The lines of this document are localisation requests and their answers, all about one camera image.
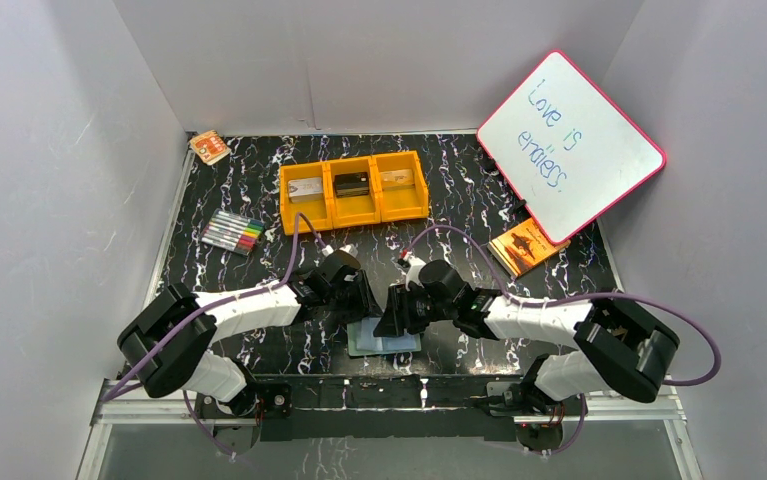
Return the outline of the yellow three-compartment bin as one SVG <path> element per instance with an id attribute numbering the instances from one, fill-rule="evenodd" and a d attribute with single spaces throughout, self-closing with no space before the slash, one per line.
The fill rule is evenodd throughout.
<path id="1" fill-rule="evenodd" d="M 285 234 L 427 218 L 429 190 L 415 151 L 282 166 L 279 210 Z"/>

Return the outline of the silver card stack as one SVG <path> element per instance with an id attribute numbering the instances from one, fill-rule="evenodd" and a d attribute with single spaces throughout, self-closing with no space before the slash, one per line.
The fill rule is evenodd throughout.
<path id="1" fill-rule="evenodd" d="M 287 181 L 288 199 L 291 203 L 317 201 L 324 197 L 324 183 L 321 177 L 308 177 Z"/>

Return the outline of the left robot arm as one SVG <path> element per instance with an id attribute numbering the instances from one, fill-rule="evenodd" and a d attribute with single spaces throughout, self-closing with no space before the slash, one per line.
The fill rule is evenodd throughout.
<path id="1" fill-rule="evenodd" d="M 211 353 L 214 343 L 258 329 L 350 324 L 381 313 L 359 261 L 337 249 L 312 269 L 261 287 L 195 293 L 172 285 L 125 327 L 117 345 L 149 397 L 192 391 L 245 416 L 257 404 L 256 382 L 241 363 Z"/>

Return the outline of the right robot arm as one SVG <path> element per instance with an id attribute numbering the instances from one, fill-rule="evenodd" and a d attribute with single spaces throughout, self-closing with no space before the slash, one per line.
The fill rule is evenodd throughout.
<path id="1" fill-rule="evenodd" d="M 636 302 L 599 298 L 553 306 L 475 288 L 444 260 L 405 260 L 404 284 L 388 289 L 377 337 L 420 334 L 437 321 L 490 340 L 531 339 L 566 346 L 542 355 L 523 379 L 489 387 L 476 405 L 493 413 L 549 413 L 570 397 L 613 390 L 651 403 L 678 350 L 678 336 Z"/>

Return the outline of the green card holder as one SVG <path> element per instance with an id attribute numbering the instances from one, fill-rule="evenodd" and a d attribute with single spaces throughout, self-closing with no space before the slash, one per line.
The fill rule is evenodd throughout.
<path id="1" fill-rule="evenodd" d="M 413 353 L 421 350 L 419 335 L 375 337 L 373 331 L 379 317 L 367 317 L 347 325 L 348 354 L 350 357 Z"/>

